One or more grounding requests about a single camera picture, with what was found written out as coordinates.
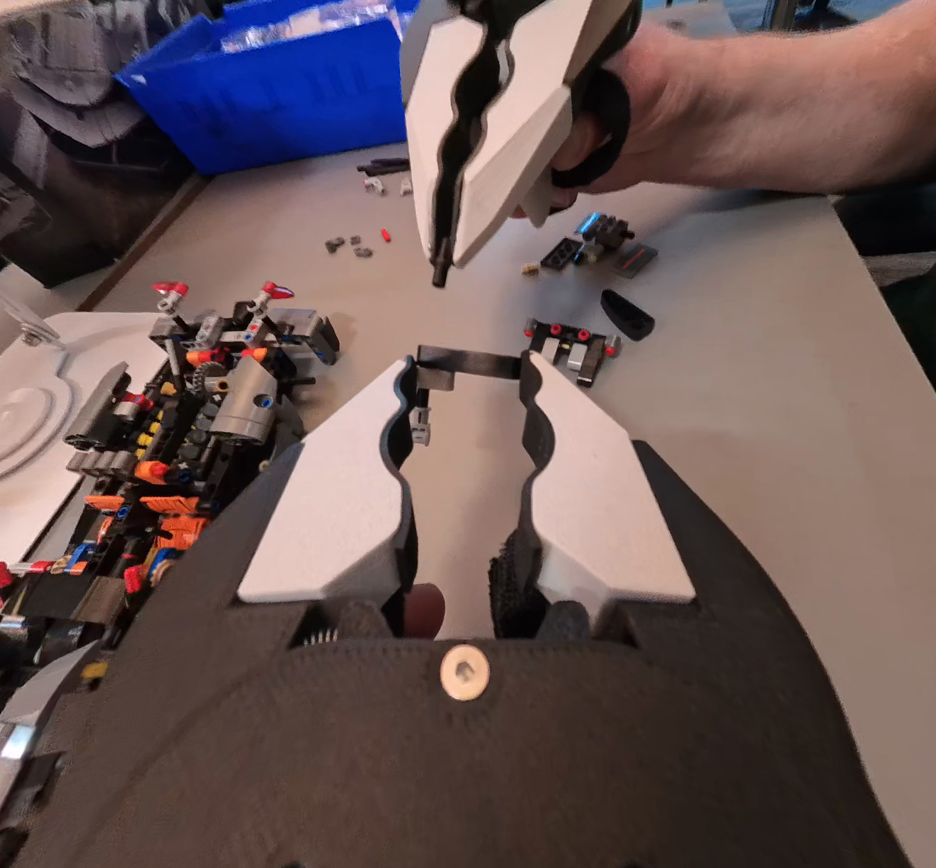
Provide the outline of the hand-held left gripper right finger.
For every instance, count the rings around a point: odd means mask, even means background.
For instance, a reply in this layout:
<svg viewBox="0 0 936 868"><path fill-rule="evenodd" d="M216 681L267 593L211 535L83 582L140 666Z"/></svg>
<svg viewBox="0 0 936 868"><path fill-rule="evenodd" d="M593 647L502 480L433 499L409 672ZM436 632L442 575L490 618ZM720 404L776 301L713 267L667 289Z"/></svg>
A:
<svg viewBox="0 0 936 868"><path fill-rule="evenodd" d="M626 429L536 352L523 355L520 387L533 463L516 534L521 586L578 603L592 624L619 601L693 602Z"/></svg>

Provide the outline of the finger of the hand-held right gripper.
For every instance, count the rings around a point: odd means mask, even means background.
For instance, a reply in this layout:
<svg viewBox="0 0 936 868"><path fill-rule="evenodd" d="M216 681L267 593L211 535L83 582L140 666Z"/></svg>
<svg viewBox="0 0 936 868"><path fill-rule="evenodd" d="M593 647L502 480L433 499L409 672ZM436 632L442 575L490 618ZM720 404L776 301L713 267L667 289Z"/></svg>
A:
<svg viewBox="0 0 936 868"><path fill-rule="evenodd" d="M417 230L430 265L438 241L450 238L453 245L462 170L510 67L507 49L486 22L457 15L433 22L425 34L406 129Z"/></svg>
<svg viewBox="0 0 936 868"><path fill-rule="evenodd" d="M462 170L452 261L464 268L521 204L572 124L566 72L593 0L546 0L507 42L510 76L482 118Z"/></svg>

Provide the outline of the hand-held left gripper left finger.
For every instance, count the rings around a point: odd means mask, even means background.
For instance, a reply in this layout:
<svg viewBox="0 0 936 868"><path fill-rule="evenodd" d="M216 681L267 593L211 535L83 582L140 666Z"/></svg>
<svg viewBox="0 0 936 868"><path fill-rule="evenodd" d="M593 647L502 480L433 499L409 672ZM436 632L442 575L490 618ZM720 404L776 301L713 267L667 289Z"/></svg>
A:
<svg viewBox="0 0 936 868"><path fill-rule="evenodd" d="M412 589L418 544L402 466L414 450L417 392L415 359L396 360L301 441L241 601L381 607Z"/></svg>

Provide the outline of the lego technic car chassis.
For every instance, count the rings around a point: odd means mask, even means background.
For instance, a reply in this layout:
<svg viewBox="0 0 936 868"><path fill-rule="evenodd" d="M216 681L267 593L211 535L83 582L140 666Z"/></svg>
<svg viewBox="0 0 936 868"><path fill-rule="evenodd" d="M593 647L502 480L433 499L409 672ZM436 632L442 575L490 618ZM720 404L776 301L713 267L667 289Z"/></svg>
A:
<svg viewBox="0 0 936 868"><path fill-rule="evenodd" d="M329 318L283 308L265 283L228 313L185 320L180 281L154 284L150 340L162 363L140 392L126 362L102 377L64 443L83 477L55 530L20 571L2 561L2 710L40 669L102 639L121 640L140 605L212 521L273 460L303 438L293 394L315 383L304 360L332 366L341 347Z"/></svg>

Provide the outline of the grey lego fin assembly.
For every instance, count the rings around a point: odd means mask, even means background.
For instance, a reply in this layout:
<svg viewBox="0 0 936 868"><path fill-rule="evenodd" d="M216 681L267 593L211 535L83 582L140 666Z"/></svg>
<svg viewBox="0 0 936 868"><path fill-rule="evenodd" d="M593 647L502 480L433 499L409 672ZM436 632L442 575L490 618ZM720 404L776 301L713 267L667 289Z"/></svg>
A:
<svg viewBox="0 0 936 868"><path fill-rule="evenodd" d="M61 698L74 692L95 662L102 639L68 652L40 669L6 703L1 715L2 843L32 818L55 780L59 753L41 748Z"/></svg>

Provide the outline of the grey lego brick assembly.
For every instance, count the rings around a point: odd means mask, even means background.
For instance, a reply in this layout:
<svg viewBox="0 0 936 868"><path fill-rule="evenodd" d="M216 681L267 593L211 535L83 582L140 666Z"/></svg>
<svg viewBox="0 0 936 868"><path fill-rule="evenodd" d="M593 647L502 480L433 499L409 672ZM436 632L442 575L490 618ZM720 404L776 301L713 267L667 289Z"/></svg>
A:
<svg viewBox="0 0 936 868"><path fill-rule="evenodd" d="M580 241L573 257L573 264L577 266L595 264L636 240L626 220L599 212L585 218L575 234Z"/></svg>

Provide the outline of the black lego subassembly red pins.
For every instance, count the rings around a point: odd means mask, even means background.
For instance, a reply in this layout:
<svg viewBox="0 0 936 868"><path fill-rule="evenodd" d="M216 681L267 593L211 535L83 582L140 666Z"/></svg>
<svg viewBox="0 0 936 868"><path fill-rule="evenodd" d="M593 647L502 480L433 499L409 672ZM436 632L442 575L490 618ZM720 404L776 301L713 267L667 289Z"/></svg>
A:
<svg viewBox="0 0 936 868"><path fill-rule="evenodd" d="M576 384L589 390L606 359L621 353L622 337L563 323L529 317L523 327L529 350L553 366L563 366L575 375Z"/></svg>

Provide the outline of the dark grey sloped lego tile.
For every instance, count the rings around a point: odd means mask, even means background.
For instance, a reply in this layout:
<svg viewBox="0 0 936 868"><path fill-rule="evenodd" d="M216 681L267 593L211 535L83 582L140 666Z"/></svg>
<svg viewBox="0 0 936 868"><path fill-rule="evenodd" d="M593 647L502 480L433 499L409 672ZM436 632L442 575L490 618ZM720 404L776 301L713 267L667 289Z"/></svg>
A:
<svg viewBox="0 0 936 868"><path fill-rule="evenodd" d="M648 244L635 242L622 250L612 265L615 275L625 279L634 279L649 267L658 257L659 251Z"/></svg>

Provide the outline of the black curved lego beam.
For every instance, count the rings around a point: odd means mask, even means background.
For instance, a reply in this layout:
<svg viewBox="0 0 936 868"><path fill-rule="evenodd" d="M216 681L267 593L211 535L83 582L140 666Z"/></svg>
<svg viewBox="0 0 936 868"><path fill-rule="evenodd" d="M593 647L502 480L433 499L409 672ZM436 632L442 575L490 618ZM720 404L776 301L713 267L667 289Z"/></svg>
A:
<svg viewBox="0 0 936 868"><path fill-rule="evenodd" d="M654 331L655 319L614 289L603 289L600 306L608 321L629 341L638 343Z"/></svg>

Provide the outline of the person's right hand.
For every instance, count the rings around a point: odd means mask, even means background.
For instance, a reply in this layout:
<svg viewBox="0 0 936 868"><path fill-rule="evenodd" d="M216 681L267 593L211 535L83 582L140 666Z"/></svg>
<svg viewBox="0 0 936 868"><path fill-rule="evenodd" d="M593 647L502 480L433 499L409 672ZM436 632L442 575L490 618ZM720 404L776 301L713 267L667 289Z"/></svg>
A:
<svg viewBox="0 0 936 868"><path fill-rule="evenodd" d="M680 36L652 22L604 65L630 101L630 126L622 152L609 172L591 183L551 191L558 211L580 192L622 190L641 182L719 182L717 127L723 46Z"/></svg>

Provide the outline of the blue plastic parts bin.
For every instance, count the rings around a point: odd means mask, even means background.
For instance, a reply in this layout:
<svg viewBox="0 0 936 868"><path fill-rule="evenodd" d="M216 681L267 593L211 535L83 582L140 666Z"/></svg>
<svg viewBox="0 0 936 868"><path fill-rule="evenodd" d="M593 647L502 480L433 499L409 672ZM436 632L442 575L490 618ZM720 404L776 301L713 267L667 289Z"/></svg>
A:
<svg viewBox="0 0 936 868"><path fill-rule="evenodd" d="M195 169L218 175L405 141L388 20L228 53L225 39L339 0L246 0L199 15L115 79ZM394 0L408 14L420 0Z"/></svg>

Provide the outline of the clear plastic parts bags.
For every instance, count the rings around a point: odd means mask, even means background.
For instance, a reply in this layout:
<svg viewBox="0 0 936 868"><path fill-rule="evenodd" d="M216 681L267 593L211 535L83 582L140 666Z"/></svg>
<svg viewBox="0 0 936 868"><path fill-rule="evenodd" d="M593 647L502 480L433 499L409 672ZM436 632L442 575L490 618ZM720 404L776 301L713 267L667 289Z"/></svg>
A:
<svg viewBox="0 0 936 868"><path fill-rule="evenodd" d="M220 38L220 51L237 54L272 43L303 39L325 33L386 21L399 40L404 36L404 17L395 0L338 0L303 9L286 19L255 24Z"/></svg>

